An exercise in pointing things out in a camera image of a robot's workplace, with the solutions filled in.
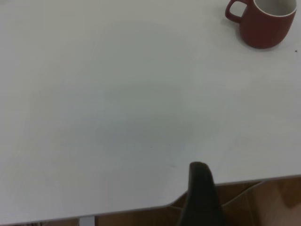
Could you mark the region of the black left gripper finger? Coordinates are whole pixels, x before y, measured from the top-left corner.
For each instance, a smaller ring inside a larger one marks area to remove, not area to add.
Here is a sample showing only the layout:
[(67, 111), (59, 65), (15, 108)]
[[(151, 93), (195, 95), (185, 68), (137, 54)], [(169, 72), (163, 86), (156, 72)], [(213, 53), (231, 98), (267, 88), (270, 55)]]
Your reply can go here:
[(205, 163), (190, 163), (186, 202), (177, 224), (179, 226), (226, 225), (212, 173)]

